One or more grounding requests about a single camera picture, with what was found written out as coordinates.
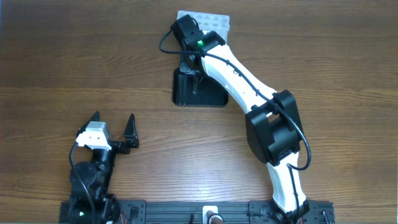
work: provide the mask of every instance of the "robotic arm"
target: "robotic arm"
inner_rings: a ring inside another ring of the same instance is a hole
[[[246,115],[248,143],[256,157],[267,164],[274,188],[273,200],[280,208],[284,220],[289,223],[296,221],[308,211],[308,202],[300,186],[298,171],[289,169],[288,165],[297,166],[301,139],[286,116],[268,120],[272,114],[280,114],[279,110],[283,110],[302,132],[293,95],[287,90],[277,93],[260,82],[236,59],[230,47],[216,32],[204,34],[189,15],[175,21],[171,30],[185,51],[163,50],[162,42],[160,50],[170,54],[189,55],[188,60],[192,66],[197,66],[216,80],[239,103]],[[260,97],[259,92],[272,103]]]

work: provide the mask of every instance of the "wood grain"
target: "wood grain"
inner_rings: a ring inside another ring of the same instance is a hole
[[[119,198],[271,199],[234,100],[224,108],[171,101],[178,57],[157,44],[182,9],[230,15],[237,58],[295,95],[312,145],[312,166],[300,173],[308,198],[334,202],[337,222],[396,222],[397,1],[2,3],[0,222],[57,222],[70,193],[70,147],[96,110],[112,139],[136,115],[141,144],[118,156],[110,192]],[[165,44],[178,48],[173,38]]]

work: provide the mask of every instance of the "table surface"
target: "table surface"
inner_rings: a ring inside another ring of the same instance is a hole
[[[312,145],[307,198],[334,202],[337,222],[396,222],[398,2],[340,0],[3,1],[0,222],[57,222],[70,147],[96,110],[111,139],[136,116],[140,147],[118,156],[109,190],[119,198],[272,198],[237,102],[172,103],[179,58],[157,47],[178,10],[231,16],[235,56],[294,94]]]

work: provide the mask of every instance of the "tabletop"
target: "tabletop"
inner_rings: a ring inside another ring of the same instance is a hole
[[[179,10],[229,15],[238,60],[294,94],[312,146],[300,172],[307,198],[333,202],[337,222],[397,221],[397,1],[3,0],[1,9],[0,222],[58,221],[70,147],[97,110],[111,139],[136,117],[140,146],[118,156],[109,190],[119,198],[272,198],[237,102],[172,102],[179,57],[158,43]],[[165,47],[179,49],[173,37]]]

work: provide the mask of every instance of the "white perforated tray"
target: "white perforated tray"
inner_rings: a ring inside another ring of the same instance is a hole
[[[179,11],[177,14],[177,19],[186,14],[189,14],[191,17],[196,19],[199,24],[199,29],[203,30],[204,33],[214,30],[225,40],[225,42],[227,42],[229,31],[229,16],[203,12]]]

